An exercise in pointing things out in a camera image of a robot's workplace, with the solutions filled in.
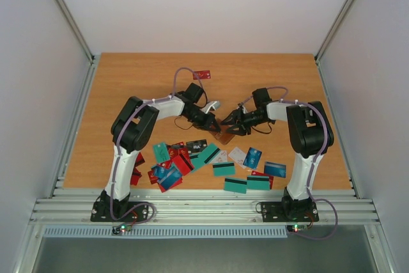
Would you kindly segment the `brown leather card holder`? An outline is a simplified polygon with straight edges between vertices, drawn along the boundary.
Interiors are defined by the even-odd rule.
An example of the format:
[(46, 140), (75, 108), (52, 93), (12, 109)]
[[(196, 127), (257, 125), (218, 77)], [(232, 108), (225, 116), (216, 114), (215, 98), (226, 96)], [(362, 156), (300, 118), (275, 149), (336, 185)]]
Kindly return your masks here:
[(235, 137), (234, 134), (227, 133), (226, 131), (210, 132), (210, 134), (222, 145), (227, 145)]

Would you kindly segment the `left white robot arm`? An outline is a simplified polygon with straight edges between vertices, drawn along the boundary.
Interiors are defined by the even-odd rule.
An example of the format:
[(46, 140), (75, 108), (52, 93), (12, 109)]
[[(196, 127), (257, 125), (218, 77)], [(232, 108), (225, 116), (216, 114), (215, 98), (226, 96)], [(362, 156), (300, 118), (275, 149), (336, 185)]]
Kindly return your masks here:
[(93, 204), (92, 221), (120, 221), (143, 206), (131, 202), (130, 181), (137, 156), (148, 144), (156, 122), (183, 116), (199, 130), (220, 132), (213, 112), (220, 107), (218, 100), (198, 106), (205, 91), (190, 84), (185, 91), (171, 93), (164, 98), (142, 100), (130, 97), (111, 127), (114, 143), (114, 160), (107, 185)]

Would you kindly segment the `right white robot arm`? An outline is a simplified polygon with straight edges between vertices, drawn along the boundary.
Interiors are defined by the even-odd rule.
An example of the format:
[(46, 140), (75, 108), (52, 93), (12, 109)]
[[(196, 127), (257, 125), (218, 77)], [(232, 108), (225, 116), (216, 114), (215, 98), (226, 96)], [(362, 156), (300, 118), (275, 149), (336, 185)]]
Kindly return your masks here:
[(313, 210), (314, 177), (324, 154), (334, 144), (334, 133), (320, 101), (289, 101), (285, 96), (272, 100), (270, 89), (259, 88), (252, 92), (255, 110), (246, 111), (242, 102), (220, 124), (228, 128), (227, 132), (238, 136), (249, 135), (253, 127), (262, 123), (283, 121), (288, 124), (295, 163), (278, 210), (286, 220), (294, 221)]

